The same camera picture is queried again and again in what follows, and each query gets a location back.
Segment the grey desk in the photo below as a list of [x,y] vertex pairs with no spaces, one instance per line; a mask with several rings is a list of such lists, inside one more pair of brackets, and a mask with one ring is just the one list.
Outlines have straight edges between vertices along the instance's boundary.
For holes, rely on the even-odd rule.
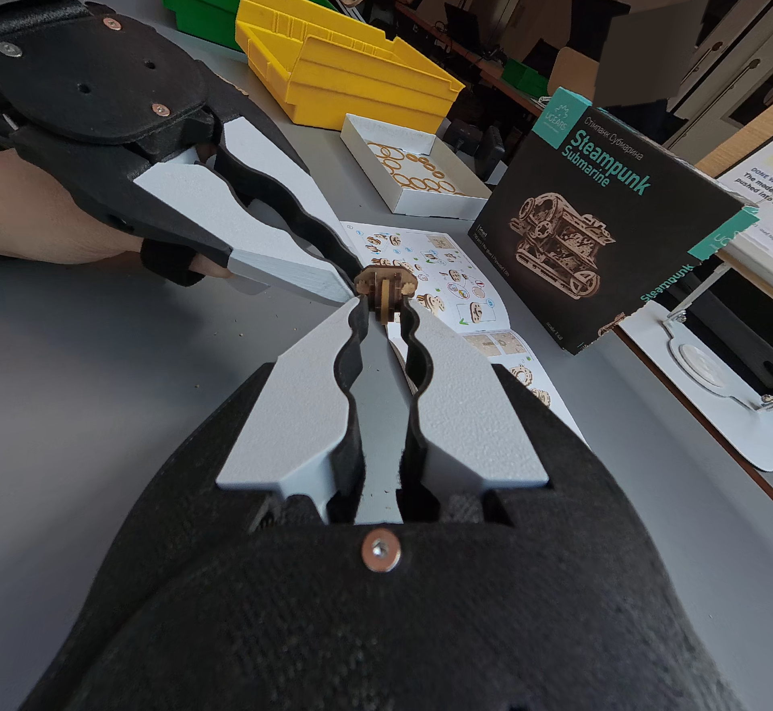
[[[771,709],[771,498],[612,333],[562,351],[466,234],[392,215],[337,132],[294,126],[241,55],[183,35],[160,0],[99,1],[245,89],[341,219],[452,235],[486,270],[586,442],[658,546],[683,606],[748,709]],[[69,633],[127,513],[166,458],[256,368],[332,309],[225,281],[189,289],[131,256],[2,262],[2,709]]]

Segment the white cardboard tray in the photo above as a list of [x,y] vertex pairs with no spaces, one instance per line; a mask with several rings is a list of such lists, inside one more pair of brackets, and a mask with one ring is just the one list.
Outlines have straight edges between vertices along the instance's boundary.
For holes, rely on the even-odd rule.
[[[341,138],[392,213],[473,220],[491,195],[489,187],[433,134],[347,114],[341,130]],[[460,196],[401,188],[370,152],[367,141],[429,154],[437,161],[456,167],[460,178],[465,180],[464,186],[474,194]]]

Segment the wooden gear axle assembly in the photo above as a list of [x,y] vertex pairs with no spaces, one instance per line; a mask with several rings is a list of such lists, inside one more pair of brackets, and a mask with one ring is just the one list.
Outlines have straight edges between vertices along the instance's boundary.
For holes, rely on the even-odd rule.
[[404,298],[412,298],[418,288],[416,276],[402,266],[369,265],[354,279],[355,291],[368,300],[380,324],[393,322]]

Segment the white double door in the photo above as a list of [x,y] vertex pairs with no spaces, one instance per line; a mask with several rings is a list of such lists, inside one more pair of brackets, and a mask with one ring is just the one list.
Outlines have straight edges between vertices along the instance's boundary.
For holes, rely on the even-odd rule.
[[698,111],[701,89],[742,41],[771,13],[771,0],[707,0],[701,29],[680,90],[668,104],[666,137],[680,132]]

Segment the open instruction booklet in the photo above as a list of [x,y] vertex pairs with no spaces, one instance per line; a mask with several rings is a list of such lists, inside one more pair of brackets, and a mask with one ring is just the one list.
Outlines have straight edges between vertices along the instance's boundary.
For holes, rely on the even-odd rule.
[[343,222],[363,266],[404,267],[418,280],[416,301],[505,366],[527,389],[584,438],[536,353],[510,329],[506,307],[493,285],[449,235]]

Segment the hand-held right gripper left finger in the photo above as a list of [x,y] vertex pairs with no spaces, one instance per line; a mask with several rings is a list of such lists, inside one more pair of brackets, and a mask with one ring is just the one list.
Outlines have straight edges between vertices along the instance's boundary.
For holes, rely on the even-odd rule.
[[223,489],[309,496],[323,522],[349,522],[364,457],[353,383],[362,371],[366,298],[334,311],[270,366],[217,476]]

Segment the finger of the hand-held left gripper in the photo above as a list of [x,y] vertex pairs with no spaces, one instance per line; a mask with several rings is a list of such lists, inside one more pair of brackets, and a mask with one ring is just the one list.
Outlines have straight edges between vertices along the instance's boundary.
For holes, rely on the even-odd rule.
[[134,184],[231,248],[227,268],[312,300],[343,304],[355,294],[330,262],[301,249],[285,231],[260,222],[231,187],[199,164],[158,163]]
[[354,292],[352,280],[361,266],[342,223],[312,176],[247,119],[223,126],[216,171],[238,195],[271,206],[298,246],[330,262]]

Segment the black model kit box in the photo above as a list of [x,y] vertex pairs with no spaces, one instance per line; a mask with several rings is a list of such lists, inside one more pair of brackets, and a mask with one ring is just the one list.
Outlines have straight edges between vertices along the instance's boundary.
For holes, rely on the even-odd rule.
[[576,355],[756,223],[757,212],[558,88],[469,236]]

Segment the yellow plastic bin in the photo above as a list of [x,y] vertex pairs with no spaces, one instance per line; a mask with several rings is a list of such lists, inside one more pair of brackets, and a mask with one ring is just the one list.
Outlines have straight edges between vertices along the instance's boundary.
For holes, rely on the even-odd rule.
[[240,0],[235,39],[243,51],[249,27],[298,41],[314,36],[366,52],[393,47],[382,30],[308,0]]
[[347,114],[433,134],[462,83],[405,41],[370,44],[279,14],[237,19],[250,68],[290,120],[342,130]]

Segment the pile of tan rubber bands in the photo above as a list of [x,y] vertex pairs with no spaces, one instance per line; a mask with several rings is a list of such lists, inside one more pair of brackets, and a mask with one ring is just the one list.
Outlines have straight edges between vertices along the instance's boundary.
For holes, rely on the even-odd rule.
[[456,167],[435,160],[429,154],[375,141],[367,141],[366,144],[386,173],[401,188],[460,196],[474,194],[464,186],[465,180],[460,178]]

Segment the small green bin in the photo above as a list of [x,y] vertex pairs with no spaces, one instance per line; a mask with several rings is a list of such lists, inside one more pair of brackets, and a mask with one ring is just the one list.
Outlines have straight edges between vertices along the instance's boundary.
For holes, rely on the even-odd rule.
[[532,97],[548,95],[548,78],[516,59],[508,59],[500,79]]

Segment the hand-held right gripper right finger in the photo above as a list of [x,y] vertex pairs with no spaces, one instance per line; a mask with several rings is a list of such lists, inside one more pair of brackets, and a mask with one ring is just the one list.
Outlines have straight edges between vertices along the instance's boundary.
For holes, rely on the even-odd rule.
[[543,487],[548,475],[488,359],[414,300],[401,335],[411,399],[397,491],[401,511],[458,495]]

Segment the black box device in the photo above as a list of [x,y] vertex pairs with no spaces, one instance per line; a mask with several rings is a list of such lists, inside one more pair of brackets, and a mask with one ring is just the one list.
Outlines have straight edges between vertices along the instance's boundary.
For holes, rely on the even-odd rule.
[[472,156],[476,176],[483,182],[488,182],[505,155],[502,137],[496,126],[481,131],[476,126],[456,119],[443,133],[442,141],[450,145],[455,153],[461,151]]

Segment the person's left hand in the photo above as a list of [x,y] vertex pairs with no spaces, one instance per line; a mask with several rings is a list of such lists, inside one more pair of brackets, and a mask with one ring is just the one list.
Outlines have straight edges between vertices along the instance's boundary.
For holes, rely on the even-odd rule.
[[83,212],[57,180],[14,150],[2,151],[2,257],[66,265],[126,252],[138,259],[142,243]]

